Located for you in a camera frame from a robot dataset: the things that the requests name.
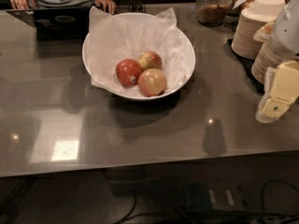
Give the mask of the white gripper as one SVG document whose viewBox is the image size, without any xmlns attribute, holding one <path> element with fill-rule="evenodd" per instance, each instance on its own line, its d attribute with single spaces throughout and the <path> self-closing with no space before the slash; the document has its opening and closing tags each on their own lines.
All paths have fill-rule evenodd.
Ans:
<svg viewBox="0 0 299 224">
<path fill-rule="evenodd" d="M 278 14 L 253 36 L 265 42 L 272 37 L 275 53 L 286 59 L 299 58 L 299 0 L 290 0 Z M 277 68 L 268 67 L 264 77 L 261 116 L 265 120 L 280 119 L 299 97 L 299 62 L 288 61 Z"/>
</svg>

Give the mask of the person's left hand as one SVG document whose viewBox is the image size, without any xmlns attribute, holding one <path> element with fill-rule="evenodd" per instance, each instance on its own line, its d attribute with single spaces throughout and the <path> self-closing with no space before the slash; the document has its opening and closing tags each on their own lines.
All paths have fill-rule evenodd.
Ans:
<svg viewBox="0 0 299 224">
<path fill-rule="evenodd" d="M 94 0 L 96 6 L 100 6 L 104 11 L 111 15 L 115 14 L 116 4 L 112 0 Z"/>
</svg>

